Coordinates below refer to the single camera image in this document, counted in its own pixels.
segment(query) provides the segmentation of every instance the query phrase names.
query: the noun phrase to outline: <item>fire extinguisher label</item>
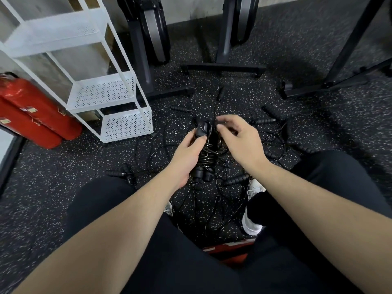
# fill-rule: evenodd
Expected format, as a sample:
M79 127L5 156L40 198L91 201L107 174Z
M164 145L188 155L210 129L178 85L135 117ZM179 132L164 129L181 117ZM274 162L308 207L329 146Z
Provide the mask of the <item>fire extinguisher label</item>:
M27 107L27 111L30 113L33 113L33 112L37 112L38 110L36 110L35 108L30 106L30 107Z

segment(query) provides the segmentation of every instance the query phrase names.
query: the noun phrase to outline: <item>white sneaker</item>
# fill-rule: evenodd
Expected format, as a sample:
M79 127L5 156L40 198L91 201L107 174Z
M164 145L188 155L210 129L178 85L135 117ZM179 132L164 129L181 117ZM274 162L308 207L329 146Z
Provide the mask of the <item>white sneaker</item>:
M266 189L262 186L261 183L259 183L256 179L252 179L249 183L248 187L248 200L250 200L254 195L260 192L265 192ZM242 216L242 227L244 231L252 236L256 236L260 233L262 230L263 226L260 224L255 224L248 218L248 210L245 208L245 213Z
M170 203L170 201L166 204L164 212L166 212L169 216L173 216L173 205Z

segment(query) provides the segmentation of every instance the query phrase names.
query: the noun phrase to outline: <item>white shelf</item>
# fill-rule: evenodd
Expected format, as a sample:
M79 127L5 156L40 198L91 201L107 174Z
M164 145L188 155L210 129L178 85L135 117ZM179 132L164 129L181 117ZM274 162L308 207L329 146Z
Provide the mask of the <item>white shelf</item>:
M151 108L145 107L142 110L148 123L141 117L138 109L104 116L101 128L101 141L106 143L153 133Z
M72 113L125 104L135 100L134 72L123 73L132 94L129 94L119 74L77 81L71 89L67 110Z
M25 21L5 42L7 54L18 58L102 41L107 25L105 11L95 8L89 12L98 29L83 10Z

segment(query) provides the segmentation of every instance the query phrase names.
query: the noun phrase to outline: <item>red fire extinguisher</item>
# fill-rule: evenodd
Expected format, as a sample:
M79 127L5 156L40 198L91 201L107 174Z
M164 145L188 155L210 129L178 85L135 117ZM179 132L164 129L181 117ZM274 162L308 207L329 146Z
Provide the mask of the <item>red fire extinguisher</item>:
M62 139L27 113L0 97L0 123L44 148L58 146Z
M3 88L0 94L7 101L52 129L64 139L72 140L81 134L81 124L63 113L51 99L47 98L28 80L18 78L11 72L6 72L2 78L2 85Z

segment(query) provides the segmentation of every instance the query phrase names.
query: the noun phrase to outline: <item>finger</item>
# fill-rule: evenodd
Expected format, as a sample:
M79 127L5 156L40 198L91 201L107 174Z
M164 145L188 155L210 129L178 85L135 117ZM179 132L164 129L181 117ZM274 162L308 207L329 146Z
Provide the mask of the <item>finger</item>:
M225 114L222 116L217 116L216 119L218 121L225 121L226 122L225 125L227 127L233 128L238 133L240 133L248 126L248 123L245 122L243 118L239 117L236 114Z
M223 126L223 125L221 125L221 124L218 124L218 125L216 126L216 129L217 129L218 132L222 135L223 140L226 142L226 144L227 144L228 146L230 146L230 144L232 144L232 142L235 140L235 138L237 138L237 137L235 137L235 136L233 135L232 132L230 132L230 131L228 130L228 128L226 128L226 126Z
M207 136L198 137L195 142L189 147L195 153L199 154L207 141Z
M178 147L189 147L194 135L195 135L196 129L188 132L188 134L184 137L182 142L179 144Z

